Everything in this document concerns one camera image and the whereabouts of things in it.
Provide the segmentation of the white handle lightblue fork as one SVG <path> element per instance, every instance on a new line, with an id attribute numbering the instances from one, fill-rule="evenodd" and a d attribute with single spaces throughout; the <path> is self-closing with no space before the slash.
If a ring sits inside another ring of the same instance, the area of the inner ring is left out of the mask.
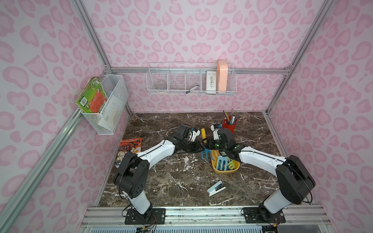
<path id="1" fill-rule="evenodd" d="M 228 157 L 219 155 L 216 163 L 216 170 L 227 171 L 228 169 Z"/>

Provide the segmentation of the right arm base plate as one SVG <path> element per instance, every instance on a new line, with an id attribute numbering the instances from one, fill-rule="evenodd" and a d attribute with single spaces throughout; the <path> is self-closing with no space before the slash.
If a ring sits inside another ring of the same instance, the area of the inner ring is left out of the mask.
<path id="1" fill-rule="evenodd" d="M 244 216 L 246 223 L 286 223 L 286 219 L 282 210 L 275 214 L 272 214 L 263 208 L 245 207 L 241 209 L 241 214 Z"/>

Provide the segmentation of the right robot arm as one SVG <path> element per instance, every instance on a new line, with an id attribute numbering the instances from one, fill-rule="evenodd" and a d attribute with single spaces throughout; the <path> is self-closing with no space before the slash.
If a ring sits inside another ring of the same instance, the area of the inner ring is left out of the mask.
<path id="1" fill-rule="evenodd" d="M 275 156 L 237 143 L 229 129 L 216 124 L 211 126 L 211 130 L 211 149 L 234 161 L 265 170 L 277 178 L 279 189 L 259 205 L 260 214 L 274 215 L 291 204 L 301 204 L 316 186 L 299 157 Z"/>

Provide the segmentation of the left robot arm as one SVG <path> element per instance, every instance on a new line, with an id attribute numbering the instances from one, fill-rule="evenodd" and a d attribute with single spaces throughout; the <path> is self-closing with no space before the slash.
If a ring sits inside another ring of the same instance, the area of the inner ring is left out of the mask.
<path id="1" fill-rule="evenodd" d="M 145 194 L 149 169 L 181 150 L 199 152 L 202 146 L 197 137 L 200 135 L 200 130 L 181 124 L 175 133 L 150 149 L 139 154 L 128 152 L 124 155 L 114 177 L 114 184 L 119 194 L 126 195 L 137 213 L 145 215 L 151 210 L 151 203 Z"/>

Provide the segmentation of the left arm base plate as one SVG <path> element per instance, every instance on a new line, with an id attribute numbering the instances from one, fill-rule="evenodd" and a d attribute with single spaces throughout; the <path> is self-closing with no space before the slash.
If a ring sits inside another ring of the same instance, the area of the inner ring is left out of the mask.
<path id="1" fill-rule="evenodd" d="M 127 210 L 124 223 L 125 225 L 146 225 L 155 221 L 156 224 L 162 225 L 165 223 L 165 217 L 165 208 L 150 208 L 144 214 L 131 208 Z"/>

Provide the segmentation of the yellow handle teal fork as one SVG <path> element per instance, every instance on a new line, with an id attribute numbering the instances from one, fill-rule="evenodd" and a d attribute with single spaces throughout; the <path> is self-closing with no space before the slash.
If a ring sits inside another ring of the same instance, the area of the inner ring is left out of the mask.
<path id="1" fill-rule="evenodd" d="M 202 143 L 203 143 L 203 151 L 201 152 L 201 158 L 204 160 L 213 161 L 212 150 L 207 148 L 207 134 L 206 134 L 205 128 L 201 129 L 201 135 L 202 135 Z"/>

